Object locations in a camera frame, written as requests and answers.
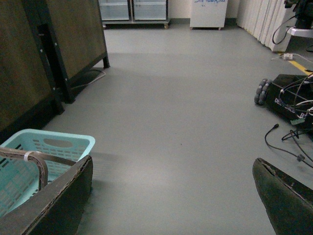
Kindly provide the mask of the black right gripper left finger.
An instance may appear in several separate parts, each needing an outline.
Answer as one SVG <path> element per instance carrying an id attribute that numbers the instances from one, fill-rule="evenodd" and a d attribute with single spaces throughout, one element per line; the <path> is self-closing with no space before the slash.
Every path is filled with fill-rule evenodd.
<path id="1" fill-rule="evenodd" d="M 85 156 L 0 219 L 2 235 L 75 235 L 91 194 L 93 160 Z"/>

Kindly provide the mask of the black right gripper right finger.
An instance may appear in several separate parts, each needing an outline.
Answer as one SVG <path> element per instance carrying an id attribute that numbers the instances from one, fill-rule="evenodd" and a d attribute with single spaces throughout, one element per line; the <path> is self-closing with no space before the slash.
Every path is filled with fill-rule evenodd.
<path id="1" fill-rule="evenodd" d="M 313 233 L 313 189 L 262 158 L 252 166 L 258 195 L 277 235 Z"/>

